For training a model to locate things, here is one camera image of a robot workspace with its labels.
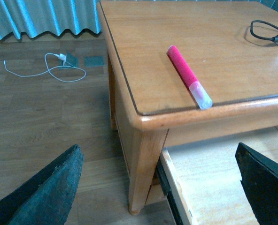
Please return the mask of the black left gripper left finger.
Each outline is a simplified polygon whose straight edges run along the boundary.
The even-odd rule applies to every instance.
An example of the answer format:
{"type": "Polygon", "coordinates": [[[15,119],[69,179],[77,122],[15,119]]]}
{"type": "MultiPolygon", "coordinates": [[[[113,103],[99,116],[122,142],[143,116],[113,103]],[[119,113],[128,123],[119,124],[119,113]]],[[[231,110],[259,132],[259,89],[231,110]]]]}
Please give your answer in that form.
{"type": "Polygon", "coordinates": [[[84,155],[75,144],[0,200],[0,225],[63,225],[74,202],[84,155]]]}

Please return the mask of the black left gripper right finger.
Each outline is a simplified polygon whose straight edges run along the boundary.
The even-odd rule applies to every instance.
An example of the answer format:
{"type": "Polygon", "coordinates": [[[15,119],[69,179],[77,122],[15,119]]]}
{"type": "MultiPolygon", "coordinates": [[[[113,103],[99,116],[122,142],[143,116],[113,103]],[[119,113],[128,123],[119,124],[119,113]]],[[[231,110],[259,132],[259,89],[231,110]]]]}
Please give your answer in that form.
{"type": "Polygon", "coordinates": [[[240,142],[235,158],[241,185],[261,225],[278,225],[278,163],[240,142]]]}

